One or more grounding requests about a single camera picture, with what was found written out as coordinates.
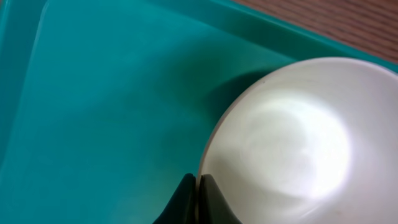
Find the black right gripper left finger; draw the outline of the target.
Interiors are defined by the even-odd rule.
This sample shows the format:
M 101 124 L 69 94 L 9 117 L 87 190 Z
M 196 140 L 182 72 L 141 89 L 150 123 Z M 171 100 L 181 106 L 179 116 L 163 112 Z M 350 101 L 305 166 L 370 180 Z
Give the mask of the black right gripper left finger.
M 154 224 L 196 224 L 196 178 L 185 174 Z

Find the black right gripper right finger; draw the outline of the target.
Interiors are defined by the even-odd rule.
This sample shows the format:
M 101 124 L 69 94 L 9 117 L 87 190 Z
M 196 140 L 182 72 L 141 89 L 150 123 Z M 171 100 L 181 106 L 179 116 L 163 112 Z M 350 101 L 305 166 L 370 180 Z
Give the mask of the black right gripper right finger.
M 198 222 L 200 224 L 241 224 L 210 174 L 202 175 L 200 179 Z

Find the white bowl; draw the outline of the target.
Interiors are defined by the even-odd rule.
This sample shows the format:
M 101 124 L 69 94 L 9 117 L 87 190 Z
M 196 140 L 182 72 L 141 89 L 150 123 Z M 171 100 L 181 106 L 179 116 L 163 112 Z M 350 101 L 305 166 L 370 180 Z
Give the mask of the white bowl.
M 396 72 L 328 57 L 266 75 L 221 117 L 199 172 L 243 223 L 396 223 Z

